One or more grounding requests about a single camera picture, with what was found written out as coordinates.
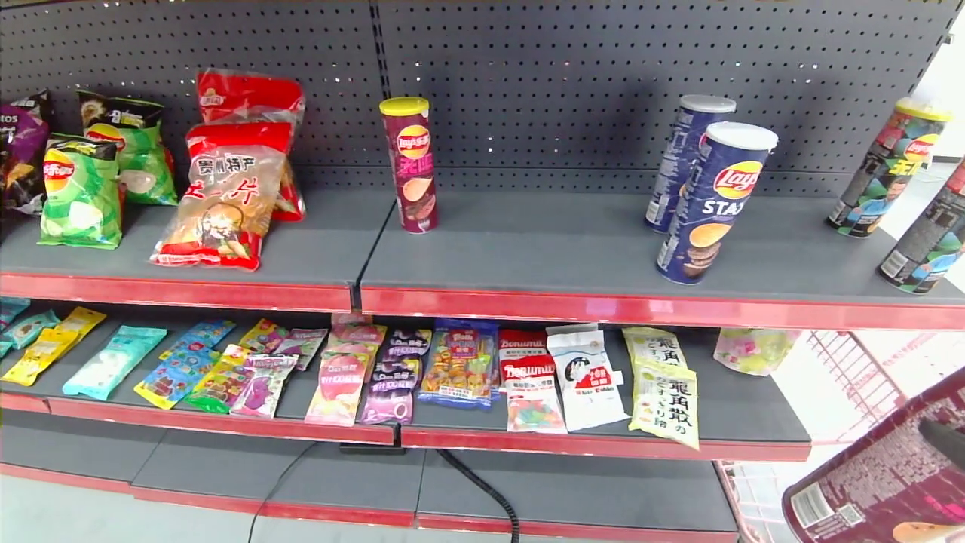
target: chip bag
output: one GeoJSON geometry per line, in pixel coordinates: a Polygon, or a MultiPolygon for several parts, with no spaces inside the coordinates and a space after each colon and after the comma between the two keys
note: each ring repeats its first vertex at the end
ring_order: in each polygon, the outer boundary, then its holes
{"type": "Polygon", "coordinates": [[[53,110],[46,89],[0,105],[0,180],[3,207],[24,214],[43,208],[43,155],[53,110]]]}
{"type": "Polygon", "coordinates": [[[191,129],[190,186],[151,262],[256,270],[290,141],[287,123],[191,129]]]}
{"type": "Polygon", "coordinates": [[[47,202],[40,245],[114,249],[121,243],[117,144],[79,136],[55,140],[43,158],[47,202]]]}
{"type": "Polygon", "coordinates": [[[84,136],[118,146],[119,181],[134,204],[178,203],[168,153],[161,144],[164,106],[150,101],[107,98],[77,91],[84,136]]]}
{"type": "MultiPolygon", "coordinates": [[[[205,124],[289,123],[298,129],[305,115],[305,95],[297,81],[249,71],[209,68],[198,72],[198,108],[205,124]]],[[[305,218],[305,200],[285,159],[275,200],[275,220],[305,218]]]]}

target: blue candy packet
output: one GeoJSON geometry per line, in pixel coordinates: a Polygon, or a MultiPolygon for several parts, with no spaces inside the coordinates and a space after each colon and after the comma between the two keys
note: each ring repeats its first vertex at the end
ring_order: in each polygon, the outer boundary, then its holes
{"type": "Polygon", "coordinates": [[[166,329],[123,326],[99,353],[64,383],[64,394],[84,394],[106,401],[111,390],[127,377],[168,334],[166,329]]]}

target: red snack bag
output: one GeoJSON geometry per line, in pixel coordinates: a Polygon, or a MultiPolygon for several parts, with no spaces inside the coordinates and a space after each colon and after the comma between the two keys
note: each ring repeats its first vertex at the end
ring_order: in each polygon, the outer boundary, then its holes
{"type": "MultiPolygon", "coordinates": [[[[305,115],[305,95],[291,79],[209,68],[198,72],[197,81],[198,108],[205,124],[288,123],[294,132],[305,115]]],[[[287,158],[272,218],[305,218],[305,200],[287,158]]]]}
{"type": "Polygon", "coordinates": [[[191,129],[187,134],[190,186],[151,262],[256,270],[290,142],[287,123],[191,129]]]}

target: lay's logo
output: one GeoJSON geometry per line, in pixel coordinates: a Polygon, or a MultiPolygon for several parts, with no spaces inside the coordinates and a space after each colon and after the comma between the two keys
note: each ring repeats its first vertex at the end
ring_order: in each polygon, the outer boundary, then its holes
{"type": "Polygon", "coordinates": [[[714,191],[729,200],[744,198],[754,190],[763,167],[764,165],[756,160],[732,164],[717,174],[714,191]]]}

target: chip canister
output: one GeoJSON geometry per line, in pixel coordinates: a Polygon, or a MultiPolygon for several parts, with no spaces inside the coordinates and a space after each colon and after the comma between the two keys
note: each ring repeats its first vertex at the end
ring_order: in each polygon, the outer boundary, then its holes
{"type": "Polygon", "coordinates": [[[777,134],[755,125],[722,122],[707,127],[657,256],[657,269],[665,277],[682,284],[701,282],[777,144],[777,134]]]}
{"type": "Polygon", "coordinates": [[[697,160],[703,134],[713,123],[723,121],[737,109],[737,102],[705,95],[680,97],[673,132],[657,172],[653,195],[647,204],[647,225],[666,234],[674,218],[680,192],[697,160]]]}

